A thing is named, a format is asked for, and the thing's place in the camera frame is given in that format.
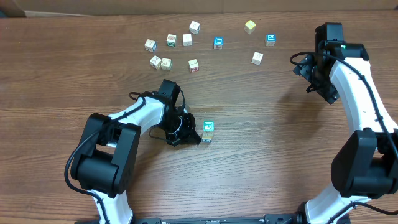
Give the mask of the plain white wooden block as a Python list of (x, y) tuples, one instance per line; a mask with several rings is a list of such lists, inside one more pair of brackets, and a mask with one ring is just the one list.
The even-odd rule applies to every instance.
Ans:
[(172, 60), (169, 58), (163, 58), (161, 61), (161, 69), (171, 70), (171, 68), (172, 68)]

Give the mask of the red letter E block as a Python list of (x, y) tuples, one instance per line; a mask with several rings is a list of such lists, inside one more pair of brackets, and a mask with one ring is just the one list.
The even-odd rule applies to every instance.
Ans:
[(189, 60), (188, 65), (191, 73), (199, 71), (199, 64), (197, 59)]

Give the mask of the blue top far block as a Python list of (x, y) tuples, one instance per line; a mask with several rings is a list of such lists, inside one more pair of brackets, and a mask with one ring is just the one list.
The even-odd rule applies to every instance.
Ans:
[(272, 47), (276, 43), (276, 35), (275, 34), (267, 34), (266, 35), (266, 46)]

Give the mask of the far white wooden block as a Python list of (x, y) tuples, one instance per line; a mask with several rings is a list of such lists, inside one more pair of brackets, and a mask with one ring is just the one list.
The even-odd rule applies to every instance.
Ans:
[(197, 35), (200, 31), (200, 23), (192, 21), (191, 24), (189, 25), (189, 31), (192, 34)]

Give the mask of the yellow top wooden block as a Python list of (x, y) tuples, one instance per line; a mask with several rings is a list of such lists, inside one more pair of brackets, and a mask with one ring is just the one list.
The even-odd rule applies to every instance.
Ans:
[(256, 23), (253, 22), (252, 20), (247, 21), (244, 25), (244, 30), (248, 34), (253, 33), (255, 29), (256, 29)]

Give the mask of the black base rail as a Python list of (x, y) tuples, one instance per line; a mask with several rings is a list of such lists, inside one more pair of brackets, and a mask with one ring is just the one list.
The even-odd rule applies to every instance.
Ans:
[(160, 218), (133, 219), (135, 224), (294, 224), (305, 223), (301, 215), (278, 214), (263, 217), (234, 217), (234, 218), (186, 218), (161, 220)]

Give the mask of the car picture wooden block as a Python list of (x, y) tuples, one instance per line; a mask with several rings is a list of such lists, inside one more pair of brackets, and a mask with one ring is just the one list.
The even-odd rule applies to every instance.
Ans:
[(147, 51), (155, 52), (156, 49), (157, 49), (157, 42), (154, 41), (154, 40), (151, 40), (151, 39), (147, 39), (146, 42), (145, 42), (145, 44), (144, 44), (144, 48), (145, 48)]

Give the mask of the ice cream picture block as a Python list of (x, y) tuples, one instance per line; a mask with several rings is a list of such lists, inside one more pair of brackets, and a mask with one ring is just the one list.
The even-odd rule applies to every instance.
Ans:
[(192, 35), (191, 34), (182, 35), (182, 40), (183, 40), (184, 47), (192, 46)]

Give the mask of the yellow side picture block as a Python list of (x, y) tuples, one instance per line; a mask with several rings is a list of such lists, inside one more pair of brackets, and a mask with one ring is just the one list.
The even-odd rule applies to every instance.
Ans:
[(153, 56), (151, 59), (150, 59), (150, 65), (152, 66), (152, 67), (154, 67), (156, 70), (159, 70), (160, 68), (161, 68), (161, 63), (162, 63), (162, 59), (161, 58), (159, 58), (158, 56)]

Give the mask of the green letter B block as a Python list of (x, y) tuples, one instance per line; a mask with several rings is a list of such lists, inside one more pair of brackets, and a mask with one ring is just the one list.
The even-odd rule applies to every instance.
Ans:
[(177, 36), (173, 34), (168, 34), (166, 43), (168, 47), (175, 47), (176, 46), (176, 41), (177, 41)]

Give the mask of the green side violin block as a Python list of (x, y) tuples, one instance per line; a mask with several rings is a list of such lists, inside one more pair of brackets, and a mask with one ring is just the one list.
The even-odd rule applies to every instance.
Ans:
[(203, 122), (203, 131), (204, 132), (213, 132), (215, 128), (214, 121), (204, 121)]

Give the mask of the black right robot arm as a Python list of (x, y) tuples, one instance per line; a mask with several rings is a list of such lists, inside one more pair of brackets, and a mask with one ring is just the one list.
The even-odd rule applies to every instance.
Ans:
[(331, 183), (302, 204), (288, 223), (350, 223), (349, 211), (397, 192), (397, 123), (389, 116), (371, 76), (363, 44), (349, 44), (340, 23), (315, 29), (315, 50), (303, 52), (294, 73), (329, 104), (341, 100), (349, 138), (331, 163)]

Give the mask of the red side picture block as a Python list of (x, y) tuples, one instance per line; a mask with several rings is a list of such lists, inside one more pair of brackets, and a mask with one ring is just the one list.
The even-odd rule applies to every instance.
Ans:
[(263, 54), (259, 52), (254, 52), (251, 63), (255, 65), (260, 65), (262, 62)]

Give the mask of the red side L block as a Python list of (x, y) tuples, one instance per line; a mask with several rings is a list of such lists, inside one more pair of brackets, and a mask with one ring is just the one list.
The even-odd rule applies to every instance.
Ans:
[(212, 131), (204, 131), (202, 134), (202, 138), (205, 138), (205, 139), (213, 139), (213, 136), (214, 136), (214, 132), (212, 132)]

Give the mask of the blue top picture block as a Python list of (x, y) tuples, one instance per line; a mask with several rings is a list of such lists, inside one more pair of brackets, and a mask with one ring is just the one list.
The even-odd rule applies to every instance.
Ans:
[(216, 50), (220, 50), (223, 48), (223, 38), (222, 37), (215, 37), (213, 41), (213, 48)]

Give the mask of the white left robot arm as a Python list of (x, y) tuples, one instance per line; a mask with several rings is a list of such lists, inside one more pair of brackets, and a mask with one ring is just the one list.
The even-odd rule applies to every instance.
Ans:
[(175, 105), (181, 95), (175, 82), (163, 80), (157, 91), (130, 92), (135, 103), (125, 110), (108, 116), (93, 113), (87, 119), (80, 142), (65, 165), (64, 178), (70, 189), (93, 198), (98, 223), (135, 221), (126, 190), (142, 134), (160, 128), (168, 145), (201, 143), (186, 104)]

